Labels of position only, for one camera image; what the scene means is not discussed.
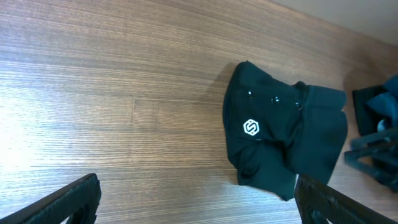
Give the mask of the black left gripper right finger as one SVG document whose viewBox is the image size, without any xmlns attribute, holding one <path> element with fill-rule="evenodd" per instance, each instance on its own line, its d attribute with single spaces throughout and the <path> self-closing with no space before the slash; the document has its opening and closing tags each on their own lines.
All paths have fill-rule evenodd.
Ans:
<svg viewBox="0 0 398 224">
<path fill-rule="evenodd" d="M 302 224 L 397 224 L 307 175 L 298 177 L 294 198 Z"/>
</svg>

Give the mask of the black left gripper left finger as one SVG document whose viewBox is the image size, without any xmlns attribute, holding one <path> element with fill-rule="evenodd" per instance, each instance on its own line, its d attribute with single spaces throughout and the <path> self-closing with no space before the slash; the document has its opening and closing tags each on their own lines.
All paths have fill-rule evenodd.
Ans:
<svg viewBox="0 0 398 224">
<path fill-rule="evenodd" d="M 1 219 L 1 224 L 94 224 L 101 199 L 100 181 L 94 173 L 58 189 L 33 204 Z"/>
</svg>

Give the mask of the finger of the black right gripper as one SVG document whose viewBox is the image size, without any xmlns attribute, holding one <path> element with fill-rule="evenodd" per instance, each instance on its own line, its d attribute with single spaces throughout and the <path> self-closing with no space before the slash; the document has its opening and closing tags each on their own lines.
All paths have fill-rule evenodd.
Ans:
<svg viewBox="0 0 398 224">
<path fill-rule="evenodd" d="M 387 129 L 376 133 L 368 134 L 351 140 L 352 149 L 373 146 L 377 144 L 385 144 L 397 140 L 397 128 Z"/>
</svg>

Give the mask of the folded navy blue garment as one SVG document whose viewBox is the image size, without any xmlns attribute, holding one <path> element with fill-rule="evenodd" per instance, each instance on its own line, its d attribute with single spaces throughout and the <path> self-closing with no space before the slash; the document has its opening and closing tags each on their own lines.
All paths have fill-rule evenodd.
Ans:
<svg viewBox="0 0 398 224">
<path fill-rule="evenodd" d="M 382 85 L 353 90 L 352 96 L 361 136 L 397 127 L 397 75 Z"/>
</svg>

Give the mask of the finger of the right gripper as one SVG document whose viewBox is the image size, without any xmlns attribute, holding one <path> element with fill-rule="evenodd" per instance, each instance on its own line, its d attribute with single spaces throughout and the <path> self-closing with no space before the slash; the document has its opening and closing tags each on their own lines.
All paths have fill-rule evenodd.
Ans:
<svg viewBox="0 0 398 224">
<path fill-rule="evenodd" d="M 382 163 L 387 164 L 387 167 L 394 167 L 394 169 L 397 170 L 397 146 L 363 147 L 346 151 L 344 153 L 345 162 L 349 166 L 371 176 L 380 184 L 385 185 L 391 191 L 396 192 L 397 173 L 393 174 L 392 172 L 388 172 L 388 169 L 385 169 L 385 167 L 380 168 L 378 166 L 365 164 L 360 161 L 360 158 L 362 157 L 376 158 Z"/>
</svg>

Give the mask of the black polo shirt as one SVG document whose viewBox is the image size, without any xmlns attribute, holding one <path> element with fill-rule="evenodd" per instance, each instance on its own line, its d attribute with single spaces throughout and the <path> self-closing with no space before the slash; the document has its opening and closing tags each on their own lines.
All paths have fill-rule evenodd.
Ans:
<svg viewBox="0 0 398 224">
<path fill-rule="evenodd" d="M 251 62 L 239 63 L 223 102 L 227 156 L 239 185 L 294 196 L 298 175 L 323 184 L 346 141 L 341 90 L 278 81 Z"/>
</svg>

